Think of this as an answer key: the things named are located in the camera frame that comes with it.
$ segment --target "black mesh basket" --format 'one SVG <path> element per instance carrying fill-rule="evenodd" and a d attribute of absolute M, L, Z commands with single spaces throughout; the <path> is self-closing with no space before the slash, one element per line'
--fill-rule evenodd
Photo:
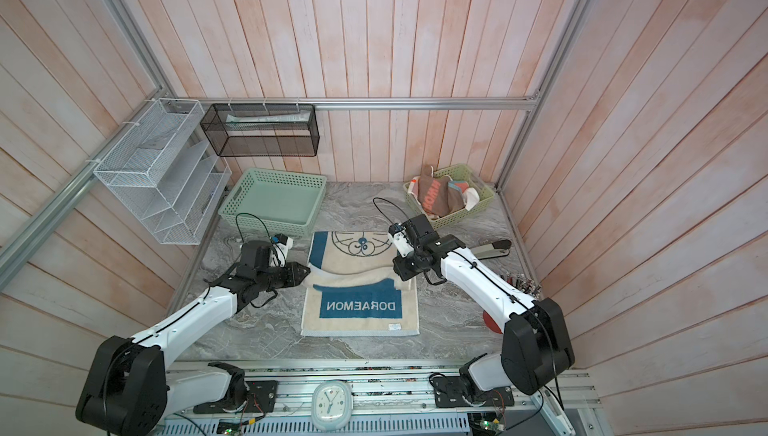
<path fill-rule="evenodd" d="M 320 143 L 312 105 L 220 103 L 200 126 L 219 156 L 316 156 Z"/>

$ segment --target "towel label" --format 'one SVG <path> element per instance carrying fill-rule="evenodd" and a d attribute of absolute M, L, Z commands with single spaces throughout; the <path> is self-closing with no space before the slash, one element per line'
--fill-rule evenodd
<path fill-rule="evenodd" d="M 312 286 L 322 293 L 321 318 L 402 318 L 402 292 L 391 278 L 360 287 Z"/>

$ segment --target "wooden wall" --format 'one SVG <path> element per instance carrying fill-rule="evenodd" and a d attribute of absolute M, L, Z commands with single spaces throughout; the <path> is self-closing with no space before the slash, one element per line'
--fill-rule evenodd
<path fill-rule="evenodd" d="M 0 0 L 0 245 L 154 90 L 102 0 Z M 3 431 L 102 434 L 74 419 L 96 348 L 162 318 L 190 254 L 86 196 L 0 295 Z"/>
<path fill-rule="evenodd" d="M 766 433 L 767 7 L 597 0 L 504 189 L 616 434 Z"/>
<path fill-rule="evenodd" d="M 180 96 L 526 96 L 575 0 L 125 0 Z M 469 163 L 496 181 L 517 111 L 321 111 L 317 157 L 231 158 L 338 181 Z"/>

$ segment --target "green basket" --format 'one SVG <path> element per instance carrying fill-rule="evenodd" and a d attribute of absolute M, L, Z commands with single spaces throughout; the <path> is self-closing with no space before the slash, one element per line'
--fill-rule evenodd
<path fill-rule="evenodd" d="M 270 234 L 308 237 L 315 226 L 328 178 L 316 174 L 251 168 L 219 208 L 219 215 L 233 227 L 238 213 L 251 213 L 264 221 Z M 240 228 L 264 232 L 261 222 L 243 215 Z"/>
<path fill-rule="evenodd" d="M 475 207 L 469 211 L 459 210 L 442 218 L 438 218 L 437 220 L 429 220 L 432 223 L 432 227 L 436 230 L 449 224 L 454 224 L 469 215 L 480 213 L 481 211 L 485 210 L 489 204 L 491 204 L 491 201 L 493 201 L 493 198 L 496 196 L 496 193 L 494 193 L 494 191 L 487 184 L 483 183 L 480 178 L 476 177 L 469 166 L 464 163 L 454 164 L 453 166 L 449 166 L 435 172 L 435 178 L 440 178 L 446 175 L 454 180 L 466 181 L 469 183 L 469 186 L 475 188 L 475 190 L 478 192 L 478 195 L 480 195 L 480 202 L 477 203 Z M 422 209 L 421 205 L 418 204 L 418 201 L 412 195 L 408 194 L 408 185 L 410 183 L 411 182 L 409 181 L 403 185 L 403 189 L 406 190 L 406 201 L 408 202 L 408 206 L 410 206 L 411 209 L 417 213 L 424 213 L 424 210 Z"/>

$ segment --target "red object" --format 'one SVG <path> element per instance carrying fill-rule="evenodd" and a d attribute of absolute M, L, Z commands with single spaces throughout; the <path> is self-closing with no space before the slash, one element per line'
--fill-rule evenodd
<path fill-rule="evenodd" d="M 498 334 L 502 334 L 502 330 L 498 328 L 498 325 L 493 320 L 491 315 L 487 314 L 485 311 L 482 312 L 482 320 L 485 322 L 485 326 L 488 326 L 488 329 L 493 332 L 497 332 Z"/>

